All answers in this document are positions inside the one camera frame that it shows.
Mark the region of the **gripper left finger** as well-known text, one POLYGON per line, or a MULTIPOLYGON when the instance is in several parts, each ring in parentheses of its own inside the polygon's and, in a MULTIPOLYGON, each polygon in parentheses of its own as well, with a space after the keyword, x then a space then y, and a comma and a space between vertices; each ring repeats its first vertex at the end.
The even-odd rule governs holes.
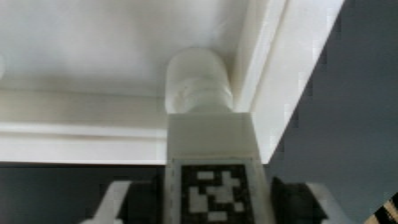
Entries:
POLYGON ((95 215, 79 224, 159 224, 159 193, 155 181, 114 181, 95 215))

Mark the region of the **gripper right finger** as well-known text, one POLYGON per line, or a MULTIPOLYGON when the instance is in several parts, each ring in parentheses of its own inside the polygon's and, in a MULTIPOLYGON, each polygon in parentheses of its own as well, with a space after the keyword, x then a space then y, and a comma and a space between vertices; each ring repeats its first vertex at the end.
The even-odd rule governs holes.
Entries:
POLYGON ((356 224, 324 185, 272 179, 276 224, 356 224))

